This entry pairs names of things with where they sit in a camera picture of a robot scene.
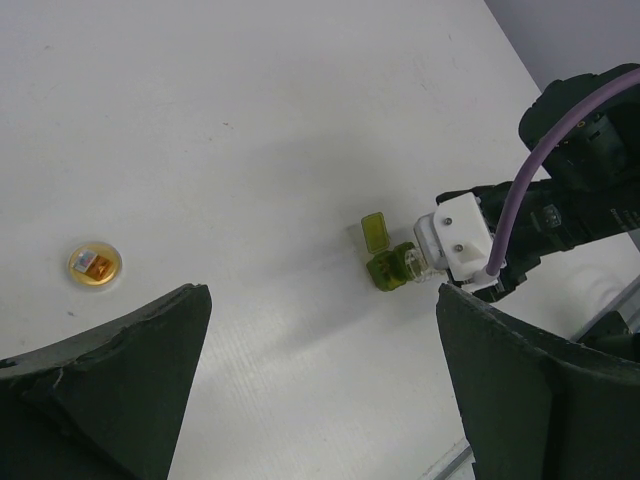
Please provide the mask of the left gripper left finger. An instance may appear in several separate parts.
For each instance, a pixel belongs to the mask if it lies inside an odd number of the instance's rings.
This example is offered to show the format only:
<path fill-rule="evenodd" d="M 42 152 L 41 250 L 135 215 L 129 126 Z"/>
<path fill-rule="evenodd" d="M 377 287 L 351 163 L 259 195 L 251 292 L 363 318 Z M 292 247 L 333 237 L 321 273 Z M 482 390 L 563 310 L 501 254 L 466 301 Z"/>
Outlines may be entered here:
<path fill-rule="evenodd" d="M 186 284 L 2 360 L 2 478 L 167 478 L 211 310 Z"/>

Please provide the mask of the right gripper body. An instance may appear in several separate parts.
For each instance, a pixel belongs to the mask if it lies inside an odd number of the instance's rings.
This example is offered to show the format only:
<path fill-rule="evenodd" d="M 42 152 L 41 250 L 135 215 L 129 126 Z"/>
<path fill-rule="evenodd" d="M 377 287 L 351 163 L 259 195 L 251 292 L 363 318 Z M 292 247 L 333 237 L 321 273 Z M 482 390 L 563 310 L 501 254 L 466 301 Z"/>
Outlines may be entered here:
<path fill-rule="evenodd" d="M 452 267 L 452 284 L 487 303 L 498 302 L 512 294 L 527 280 L 528 263 L 504 262 L 496 275 L 488 275 L 488 261 L 481 259 Z"/>

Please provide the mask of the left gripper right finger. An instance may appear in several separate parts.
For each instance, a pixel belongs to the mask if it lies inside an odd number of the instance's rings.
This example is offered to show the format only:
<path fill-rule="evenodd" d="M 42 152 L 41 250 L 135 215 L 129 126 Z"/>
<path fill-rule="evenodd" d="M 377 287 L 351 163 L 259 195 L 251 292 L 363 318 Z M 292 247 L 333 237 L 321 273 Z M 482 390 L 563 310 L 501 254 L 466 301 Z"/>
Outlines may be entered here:
<path fill-rule="evenodd" d="M 448 284 L 436 317 L 476 478 L 638 478 L 638 334 L 570 341 Z"/>

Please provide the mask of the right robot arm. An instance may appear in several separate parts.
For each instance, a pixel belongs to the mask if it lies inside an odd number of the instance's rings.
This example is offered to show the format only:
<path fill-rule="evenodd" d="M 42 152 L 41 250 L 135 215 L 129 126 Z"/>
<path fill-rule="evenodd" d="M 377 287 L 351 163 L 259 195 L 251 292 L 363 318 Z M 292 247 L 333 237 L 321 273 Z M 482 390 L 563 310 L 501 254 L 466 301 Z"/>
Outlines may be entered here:
<path fill-rule="evenodd" d="M 520 139 L 532 152 L 570 108 L 634 70 L 639 64 L 628 63 L 550 83 L 522 117 Z M 542 167 L 550 179 L 528 187 L 498 283 L 473 293 L 485 302 L 514 292 L 544 256 L 639 229 L 639 84 L 576 121 Z M 447 192 L 436 201 L 473 192 L 493 234 L 511 183 Z"/>

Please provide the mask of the green pill box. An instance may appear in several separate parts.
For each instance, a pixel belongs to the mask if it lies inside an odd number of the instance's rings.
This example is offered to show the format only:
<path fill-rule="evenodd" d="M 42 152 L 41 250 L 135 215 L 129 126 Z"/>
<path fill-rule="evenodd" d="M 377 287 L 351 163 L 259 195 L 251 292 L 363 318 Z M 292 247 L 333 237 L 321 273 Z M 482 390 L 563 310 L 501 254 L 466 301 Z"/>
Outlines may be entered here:
<path fill-rule="evenodd" d="M 382 292 L 393 291 L 413 279 L 409 273 L 406 253 L 415 248 L 412 242 L 404 242 L 390 247 L 384 215 L 376 212 L 361 220 L 364 240 L 372 258 L 366 263 L 367 271 L 376 286 Z"/>

